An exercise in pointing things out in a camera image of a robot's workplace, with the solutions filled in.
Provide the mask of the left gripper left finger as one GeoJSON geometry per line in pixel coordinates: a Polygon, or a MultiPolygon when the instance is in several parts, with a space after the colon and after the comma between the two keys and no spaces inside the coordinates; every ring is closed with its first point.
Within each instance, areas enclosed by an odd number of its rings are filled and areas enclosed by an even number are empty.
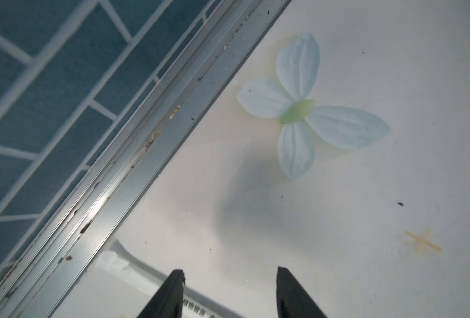
{"type": "Polygon", "coordinates": [[[184,288],[183,270],[173,270],[137,318],[181,318],[184,288]]]}

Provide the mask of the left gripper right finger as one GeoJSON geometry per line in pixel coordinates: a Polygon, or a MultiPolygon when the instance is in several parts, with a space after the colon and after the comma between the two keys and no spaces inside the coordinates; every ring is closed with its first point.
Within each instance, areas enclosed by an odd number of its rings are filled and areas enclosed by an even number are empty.
{"type": "Polygon", "coordinates": [[[294,275],[281,266],[277,269],[276,302],[280,318],[327,318],[294,275]]]}

